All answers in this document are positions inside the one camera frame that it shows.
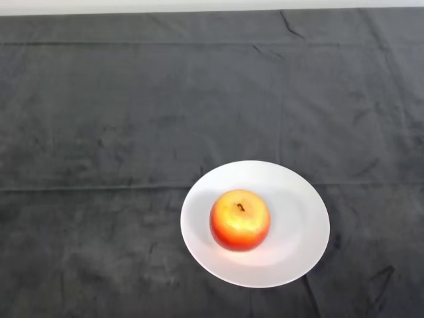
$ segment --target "white plate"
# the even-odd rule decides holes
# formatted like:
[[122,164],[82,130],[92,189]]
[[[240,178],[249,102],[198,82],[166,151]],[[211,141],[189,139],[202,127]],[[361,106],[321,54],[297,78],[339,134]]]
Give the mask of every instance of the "white plate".
[[[257,193],[271,213],[268,236],[248,252],[221,247],[209,227],[214,202],[233,189]],[[181,232],[191,255],[213,275],[265,288],[291,282],[316,265],[329,240],[330,222],[323,200],[301,176],[269,162],[240,161],[210,171],[190,189],[182,207]]]

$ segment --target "red apple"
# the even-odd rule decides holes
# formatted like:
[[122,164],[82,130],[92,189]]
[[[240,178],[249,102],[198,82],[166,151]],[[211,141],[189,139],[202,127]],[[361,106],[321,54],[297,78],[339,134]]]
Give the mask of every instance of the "red apple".
[[231,250],[250,250],[268,234],[271,216],[259,195],[246,190],[224,193],[211,210],[215,240]]

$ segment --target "white wall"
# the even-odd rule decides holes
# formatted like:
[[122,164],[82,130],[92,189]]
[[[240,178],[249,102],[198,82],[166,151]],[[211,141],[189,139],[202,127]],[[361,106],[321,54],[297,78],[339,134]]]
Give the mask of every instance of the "white wall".
[[424,0],[0,0],[0,15],[415,6]]

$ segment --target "apple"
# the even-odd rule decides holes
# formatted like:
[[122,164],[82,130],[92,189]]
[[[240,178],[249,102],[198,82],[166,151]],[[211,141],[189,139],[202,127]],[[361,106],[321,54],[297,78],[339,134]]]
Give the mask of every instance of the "apple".
[[271,216],[259,195],[246,190],[224,193],[211,210],[214,239],[231,250],[250,250],[268,234]]

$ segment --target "plate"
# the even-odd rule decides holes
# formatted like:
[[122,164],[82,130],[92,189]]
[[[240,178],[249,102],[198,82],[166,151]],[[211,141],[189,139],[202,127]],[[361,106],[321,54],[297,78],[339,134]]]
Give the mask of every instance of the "plate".
[[[247,252],[218,245],[209,226],[214,202],[234,189],[257,193],[271,213],[267,237]],[[191,255],[216,277],[267,288],[292,282],[318,263],[327,247],[330,222],[319,194],[297,173],[269,162],[239,161],[210,171],[190,189],[182,207],[181,232]]]

